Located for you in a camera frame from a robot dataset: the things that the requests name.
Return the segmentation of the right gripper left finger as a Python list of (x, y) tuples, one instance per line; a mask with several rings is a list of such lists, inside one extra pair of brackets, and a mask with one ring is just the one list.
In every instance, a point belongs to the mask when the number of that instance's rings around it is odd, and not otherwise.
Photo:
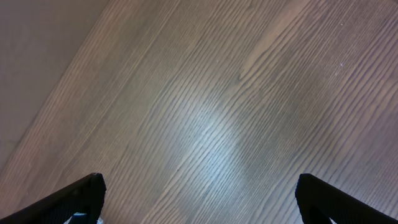
[(1, 224), (100, 224), (105, 193), (103, 176), (92, 173), (2, 218)]

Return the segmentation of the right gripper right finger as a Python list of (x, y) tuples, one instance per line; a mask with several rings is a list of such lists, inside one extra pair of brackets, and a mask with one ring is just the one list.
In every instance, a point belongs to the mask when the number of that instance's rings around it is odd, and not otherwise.
[(362, 203), (312, 174), (300, 174), (295, 198), (304, 224), (388, 223), (397, 220)]

